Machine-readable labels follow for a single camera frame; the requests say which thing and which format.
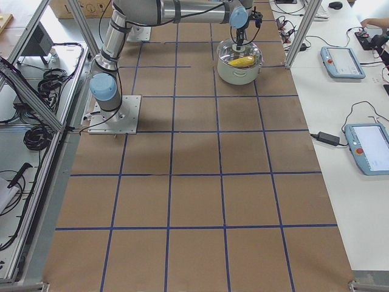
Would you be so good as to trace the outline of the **person hand at desk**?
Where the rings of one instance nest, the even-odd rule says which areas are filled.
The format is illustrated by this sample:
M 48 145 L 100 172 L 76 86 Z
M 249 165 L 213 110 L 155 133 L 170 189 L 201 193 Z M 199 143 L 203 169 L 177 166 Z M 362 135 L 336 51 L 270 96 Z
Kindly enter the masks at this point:
M 389 18 L 367 18 L 364 19 L 361 23 L 362 27 L 366 26 L 376 26 L 383 29 L 389 28 Z

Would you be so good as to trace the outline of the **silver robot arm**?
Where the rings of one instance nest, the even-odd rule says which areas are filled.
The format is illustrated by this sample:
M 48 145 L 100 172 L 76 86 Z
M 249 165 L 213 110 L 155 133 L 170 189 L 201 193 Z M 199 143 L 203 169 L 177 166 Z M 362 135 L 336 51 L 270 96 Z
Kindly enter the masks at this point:
M 236 30 L 233 40 L 240 49 L 248 44 L 244 35 L 251 21 L 261 22 L 252 1 L 113 1 L 102 47 L 91 64 L 90 92 L 106 120 L 120 118 L 118 65 L 127 42 L 142 41 L 141 34 L 167 24 L 218 23 Z

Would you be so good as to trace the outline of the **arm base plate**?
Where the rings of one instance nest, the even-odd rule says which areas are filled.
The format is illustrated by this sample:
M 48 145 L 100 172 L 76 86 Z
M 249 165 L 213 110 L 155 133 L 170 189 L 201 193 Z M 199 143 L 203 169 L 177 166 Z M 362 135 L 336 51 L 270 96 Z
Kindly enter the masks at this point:
M 141 96 L 123 96 L 122 106 L 114 117 L 107 112 L 101 111 L 97 102 L 94 111 L 98 114 L 91 117 L 89 134 L 136 134 L 139 121 Z
M 130 43 L 149 42 L 150 38 L 151 38 L 150 27 L 132 26 L 126 41 Z

